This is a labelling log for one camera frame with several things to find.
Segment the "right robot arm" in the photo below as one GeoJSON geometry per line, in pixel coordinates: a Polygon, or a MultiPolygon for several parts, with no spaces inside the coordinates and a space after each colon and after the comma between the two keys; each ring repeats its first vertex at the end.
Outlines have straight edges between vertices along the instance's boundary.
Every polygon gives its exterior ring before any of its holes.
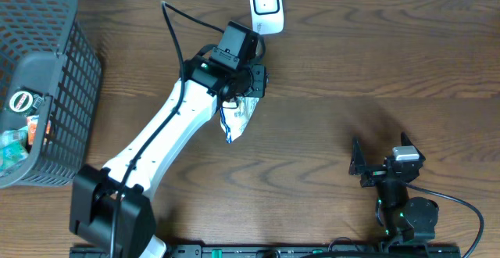
{"type": "Polygon", "coordinates": [[[408,184],[420,175],[425,156],[401,134],[401,144],[392,149],[382,164],[366,161],[357,138],[352,140],[352,158],[348,173],[360,176],[360,186],[375,187],[378,200],[376,219],[383,226],[387,238],[379,243],[379,249],[389,253],[404,245],[425,247],[435,238],[438,221],[438,205],[423,197],[411,198],[408,184]]]}

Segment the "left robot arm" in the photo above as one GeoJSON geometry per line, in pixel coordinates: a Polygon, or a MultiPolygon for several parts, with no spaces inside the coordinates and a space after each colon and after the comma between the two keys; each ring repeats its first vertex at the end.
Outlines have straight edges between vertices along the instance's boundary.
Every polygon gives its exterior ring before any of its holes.
{"type": "Polygon", "coordinates": [[[228,66],[195,55],[160,111],[102,169],[85,165],[73,179],[69,230],[110,257],[162,257],[152,200],[160,181],[192,135],[225,101],[261,97],[267,73],[260,63],[228,66]]]}

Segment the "white blue snack bag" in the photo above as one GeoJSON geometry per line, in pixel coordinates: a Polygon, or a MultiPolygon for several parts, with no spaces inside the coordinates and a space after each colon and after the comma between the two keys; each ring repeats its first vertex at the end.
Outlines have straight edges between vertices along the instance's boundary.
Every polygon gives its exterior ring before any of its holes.
{"type": "Polygon", "coordinates": [[[253,97],[237,97],[223,102],[220,108],[220,126],[227,143],[230,144],[243,135],[258,102],[259,98],[253,97]]]}

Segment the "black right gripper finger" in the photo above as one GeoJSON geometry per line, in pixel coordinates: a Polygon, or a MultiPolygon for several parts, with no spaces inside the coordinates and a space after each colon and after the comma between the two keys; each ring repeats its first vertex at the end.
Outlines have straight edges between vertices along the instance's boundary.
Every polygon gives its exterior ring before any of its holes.
{"type": "Polygon", "coordinates": [[[420,159],[419,159],[418,161],[423,162],[423,161],[425,160],[425,156],[424,156],[424,155],[422,154],[422,152],[421,152],[421,151],[420,151],[420,150],[419,150],[419,149],[418,149],[418,148],[417,148],[417,147],[416,147],[416,146],[415,146],[415,145],[414,145],[414,144],[410,141],[410,139],[409,139],[408,135],[407,135],[405,132],[402,132],[402,133],[401,133],[400,138],[401,138],[401,144],[402,144],[402,146],[406,146],[406,145],[413,145],[413,146],[417,149],[417,151],[418,151],[418,152],[419,152],[419,154],[420,154],[420,159]]]}
{"type": "Polygon", "coordinates": [[[359,140],[352,139],[352,158],[349,165],[348,173],[350,175],[360,175],[366,169],[366,160],[360,148],[359,140]]]}

